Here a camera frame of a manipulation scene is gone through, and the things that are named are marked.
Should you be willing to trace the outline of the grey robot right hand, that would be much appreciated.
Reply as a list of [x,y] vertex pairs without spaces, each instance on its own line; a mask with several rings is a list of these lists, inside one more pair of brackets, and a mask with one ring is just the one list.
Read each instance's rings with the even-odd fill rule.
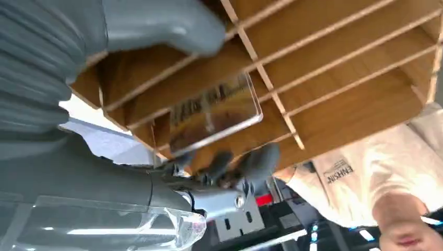
[[189,250],[275,171],[267,144],[190,178],[188,152],[117,164],[62,127],[70,86],[100,52],[166,43],[215,54],[225,27],[201,1],[1,1],[1,250]]

